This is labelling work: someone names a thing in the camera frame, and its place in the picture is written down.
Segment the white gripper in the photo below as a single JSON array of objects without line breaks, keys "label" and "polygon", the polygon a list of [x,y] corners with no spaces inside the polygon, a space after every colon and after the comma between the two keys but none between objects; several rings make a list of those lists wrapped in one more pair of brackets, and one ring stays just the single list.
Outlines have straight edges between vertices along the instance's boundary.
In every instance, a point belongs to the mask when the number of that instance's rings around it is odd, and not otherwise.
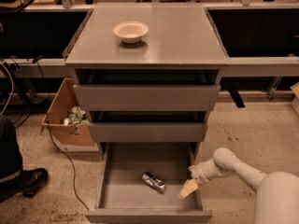
[{"label": "white gripper", "polygon": [[213,159],[191,165],[188,170],[191,172],[192,179],[188,179],[180,189],[178,196],[184,199],[198,189],[199,185],[204,185],[213,179],[225,177],[228,171],[222,170]]}]

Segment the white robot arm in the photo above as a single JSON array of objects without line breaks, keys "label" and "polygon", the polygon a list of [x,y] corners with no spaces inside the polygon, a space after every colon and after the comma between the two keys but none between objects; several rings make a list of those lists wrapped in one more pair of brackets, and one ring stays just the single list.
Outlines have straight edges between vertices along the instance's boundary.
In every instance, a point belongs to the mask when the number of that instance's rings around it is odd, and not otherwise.
[{"label": "white robot arm", "polygon": [[299,224],[299,177],[286,172],[266,174],[241,161],[230,149],[216,149],[210,160],[189,167],[178,193],[184,199],[200,185],[230,174],[237,175],[255,193],[254,224]]}]

